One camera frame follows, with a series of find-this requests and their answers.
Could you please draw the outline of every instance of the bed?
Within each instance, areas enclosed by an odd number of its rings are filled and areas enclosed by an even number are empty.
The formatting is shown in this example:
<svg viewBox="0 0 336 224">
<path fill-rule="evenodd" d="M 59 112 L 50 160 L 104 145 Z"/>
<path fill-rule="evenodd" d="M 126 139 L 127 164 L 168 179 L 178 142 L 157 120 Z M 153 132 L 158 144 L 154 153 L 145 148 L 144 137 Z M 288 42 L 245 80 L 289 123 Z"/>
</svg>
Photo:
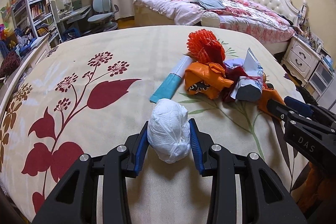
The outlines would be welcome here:
<svg viewBox="0 0 336 224">
<path fill-rule="evenodd" d="M 104 155 L 140 132 L 155 107 L 149 97 L 187 53 L 189 33 L 201 28 L 130 28 L 62 43 L 36 65 L 13 99 L 4 98 L 0 181 L 28 220 L 82 153 Z M 251 48 L 281 97 L 303 100 L 281 65 L 255 38 L 205 28 L 225 41 L 227 59 L 244 58 Z M 259 112 L 254 103 L 193 98 L 181 84 L 172 99 L 214 142 L 239 155 L 258 153 L 286 189 L 299 196 L 308 161 L 285 143 L 278 120 Z M 101 182 L 97 224 L 103 223 Z M 211 182 L 211 177 L 199 176 L 192 153 L 169 165 L 149 148 L 140 176 L 127 179 L 133 223 L 206 223 Z M 240 191 L 237 197 L 241 223 Z"/>
<path fill-rule="evenodd" d="M 134 0 L 137 26 L 195 25 L 244 32 L 255 37 L 272 54 L 287 49 L 297 24 L 291 0 L 221 0 L 225 10 L 204 10 L 190 0 Z"/>
</svg>

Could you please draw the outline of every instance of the metal bolt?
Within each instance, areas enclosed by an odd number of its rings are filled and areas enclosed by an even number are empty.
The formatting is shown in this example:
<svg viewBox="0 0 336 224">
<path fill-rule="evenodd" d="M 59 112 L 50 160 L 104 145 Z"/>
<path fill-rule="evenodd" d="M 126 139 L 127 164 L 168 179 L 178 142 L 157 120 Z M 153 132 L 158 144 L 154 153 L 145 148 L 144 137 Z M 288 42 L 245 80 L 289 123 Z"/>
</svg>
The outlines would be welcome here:
<svg viewBox="0 0 336 224">
<path fill-rule="evenodd" d="M 220 151 L 222 148 L 219 144 L 214 144 L 214 145 L 211 146 L 211 149 L 213 151 Z"/>
<path fill-rule="evenodd" d="M 87 154 L 83 154 L 83 155 L 81 155 L 81 156 L 79 157 L 79 159 L 80 159 L 81 161 L 87 161 L 87 160 L 89 159 L 89 155 L 87 155 Z"/>
<path fill-rule="evenodd" d="M 251 153 L 250 158 L 253 160 L 257 160 L 259 158 L 259 155 L 257 153 Z"/>
<path fill-rule="evenodd" d="M 126 147 L 125 145 L 119 145 L 119 146 L 117 147 L 117 151 L 118 151 L 118 152 L 125 152 L 126 149 L 127 149 L 127 147 Z"/>
</svg>

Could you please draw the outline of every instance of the folded gray cloth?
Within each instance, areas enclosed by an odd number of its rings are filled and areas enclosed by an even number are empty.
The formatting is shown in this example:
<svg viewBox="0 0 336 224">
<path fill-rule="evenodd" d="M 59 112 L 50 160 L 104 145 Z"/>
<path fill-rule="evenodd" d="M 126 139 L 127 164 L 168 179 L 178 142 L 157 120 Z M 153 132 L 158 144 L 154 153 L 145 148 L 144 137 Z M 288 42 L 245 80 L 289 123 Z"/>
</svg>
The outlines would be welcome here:
<svg viewBox="0 0 336 224">
<path fill-rule="evenodd" d="M 225 10 L 226 6 L 220 0 L 192 0 L 190 3 L 197 4 L 205 10 Z"/>
</svg>

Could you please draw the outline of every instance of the chair seat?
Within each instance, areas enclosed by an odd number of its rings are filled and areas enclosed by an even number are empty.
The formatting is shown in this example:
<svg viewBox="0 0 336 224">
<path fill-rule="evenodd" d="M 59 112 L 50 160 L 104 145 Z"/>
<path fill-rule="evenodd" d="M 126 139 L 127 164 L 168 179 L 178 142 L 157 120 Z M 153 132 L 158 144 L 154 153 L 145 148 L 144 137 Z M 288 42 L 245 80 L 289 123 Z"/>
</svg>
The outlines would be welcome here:
<svg viewBox="0 0 336 224">
<path fill-rule="evenodd" d="M 87 20 L 90 23 L 99 23 L 107 19 L 108 17 L 113 16 L 114 13 L 107 13 L 107 14 L 99 14 L 89 17 Z"/>
</svg>

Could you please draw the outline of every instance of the maroon fuzzy cushion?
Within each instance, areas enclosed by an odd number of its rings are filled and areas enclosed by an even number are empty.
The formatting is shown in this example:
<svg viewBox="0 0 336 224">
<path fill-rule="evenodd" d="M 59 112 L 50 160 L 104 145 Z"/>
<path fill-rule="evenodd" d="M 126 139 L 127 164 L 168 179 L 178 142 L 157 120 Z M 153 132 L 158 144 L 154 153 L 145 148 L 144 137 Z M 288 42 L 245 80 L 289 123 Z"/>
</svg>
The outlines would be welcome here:
<svg viewBox="0 0 336 224">
<path fill-rule="evenodd" d="M 16 52 L 10 52 L 2 61 L 0 78 L 11 75 L 20 66 L 20 62 L 20 58 Z"/>
</svg>

